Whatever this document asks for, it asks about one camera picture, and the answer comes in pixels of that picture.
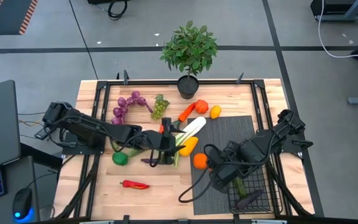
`yellow pepper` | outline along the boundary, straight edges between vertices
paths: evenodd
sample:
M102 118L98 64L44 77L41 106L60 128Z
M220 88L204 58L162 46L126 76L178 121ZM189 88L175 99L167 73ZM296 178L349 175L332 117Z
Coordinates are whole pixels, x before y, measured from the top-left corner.
M193 152L193 150L196 147L197 143L198 143L198 138L197 137L190 137L183 144L185 147L183 149L179 150L179 154L181 156L189 156L190 153Z
M218 105L213 106L210 112L211 118L215 119L221 114L222 108Z

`orange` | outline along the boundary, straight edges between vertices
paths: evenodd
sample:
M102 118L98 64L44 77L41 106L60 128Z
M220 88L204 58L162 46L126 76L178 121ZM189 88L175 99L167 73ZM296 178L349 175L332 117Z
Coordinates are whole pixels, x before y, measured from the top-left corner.
M196 169L206 169L208 167L208 157L204 153L197 153L193 159L193 165Z

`black plant pot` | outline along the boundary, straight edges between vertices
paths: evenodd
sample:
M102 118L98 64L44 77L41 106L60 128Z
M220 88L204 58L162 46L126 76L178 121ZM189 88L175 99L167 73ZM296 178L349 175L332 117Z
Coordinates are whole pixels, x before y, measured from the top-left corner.
M192 75L184 75L178 79L177 86L181 97L189 100L192 99L197 92L199 84L196 77Z

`green leaves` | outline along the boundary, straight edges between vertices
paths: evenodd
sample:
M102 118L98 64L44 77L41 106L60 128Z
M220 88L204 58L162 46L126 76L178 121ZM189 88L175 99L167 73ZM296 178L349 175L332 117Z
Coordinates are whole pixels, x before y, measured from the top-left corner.
M188 21L187 24L186 24L186 27L190 28L192 25L193 25L193 21Z
M201 26L200 29L193 27L193 21L179 28L180 30L173 31L171 41L164 44L160 60L167 62L170 70L174 67L189 75L209 70L212 57L218 51L213 33L208 32L206 26Z

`white cable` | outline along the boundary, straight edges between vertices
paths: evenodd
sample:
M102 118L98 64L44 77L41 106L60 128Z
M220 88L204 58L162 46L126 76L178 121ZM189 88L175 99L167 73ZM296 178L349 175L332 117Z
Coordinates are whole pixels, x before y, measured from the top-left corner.
M328 50L326 49L326 47L324 46L323 44L323 40L321 39L321 34L320 34L320 26L321 26L321 18L323 16L323 13L324 13L324 0L321 0L322 2L322 6L321 6L321 14L320 14L320 18L318 20L318 37L320 39L320 44L321 46L323 47L323 49L326 51L326 53L331 56L331 57L334 57L334 58L349 58L349 57L358 57L358 55L346 55L346 56L337 56L337 55L333 55L331 53L328 52Z

